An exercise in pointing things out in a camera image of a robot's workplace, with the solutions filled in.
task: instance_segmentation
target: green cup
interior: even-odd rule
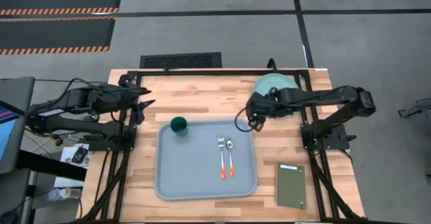
[[[187,134],[187,120],[184,117],[177,116],[170,121],[170,128],[177,136],[185,136]]]

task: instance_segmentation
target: gray concrete floor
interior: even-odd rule
[[[303,9],[431,8],[431,0],[301,0]],[[293,0],[122,0],[120,12],[211,9],[293,9]],[[372,92],[377,112],[353,119],[347,133],[364,210],[370,219],[429,223],[429,124],[402,120],[397,110],[430,97],[431,14],[305,16],[315,67],[328,68],[334,86]],[[222,52],[224,67],[305,67],[294,15],[120,18],[106,53],[0,57],[0,78],[103,81],[114,68],[137,68],[144,54]],[[57,97],[65,84],[36,83],[33,102]],[[58,151],[53,143],[48,151]],[[23,149],[34,143],[24,139]],[[72,220],[76,205],[41,209],[36,223]]]

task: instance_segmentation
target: butcher block tabletop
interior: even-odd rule
[[[130,70],[132,69],[113,69],[109,83],[116,85],[119,77]],[[328,71],[309,69],[309,73],[313,90],[332,88]],[[253,131],[259,180],[256,190],[250,196],[167,201],[158,197],[154,190],[156,137],[159,128],[175,116],[183,116],[187,120],[233,119],[245,107],[253,92],[253,86],[260,77],[256,75],[143,76],[141,86],[148,88],[152,93],[141,96],[139,101],[156,101],[144,110],[145,121],[137,126],[135,148],[130,154],[127,169],[120,222],[319,220],[308,155],[302,146],[300,135],[302,119],[299,112],[287,118],[267,119],[261,132]],[[336,110],[335,106],[317,107],[319,118],[326,118]],[[111,120],[109,114],[100,117],[101,122],[109,120]],[[338,150],[327,151],[327,155],[335,189],[355,213],[363,216],[364,211],[350,159]],[[105,152],[97,152],[91,156],[81,197],[84,214],[94,204],[104,156]],[[110,156],[104,169],[99,196],[106,185],[109,160]],[[277,163],[305,166],[306,209],[278,207],[275,204]],[[329,199],[323,185],[322,190],[327,216],[330,217]],[[114,190],[109,203],[108,218],[113,216],[116,197],[116,190]]]

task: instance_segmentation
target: plastic tray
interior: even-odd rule
[[[247,129],[246,122],[238,120]],[[235,176],[229,174],[229,151],[223,150],[226,179],[221,178],[217,136],[234,143]],[[169,124],[157,136],[154,188],[165,200],[247,196],[257,187],[256,161],[251,133],[236,129],[233,120],[191,121],[187,135],[178,137]]]

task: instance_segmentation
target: fork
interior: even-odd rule
[[[224,160],[223,160],[223,147],[224,147],[224,137],[218,136],[217,137],[217,144],[220,148],[220,155],[222,156],[222,180],[226,179],[226,171],[224,169]]]

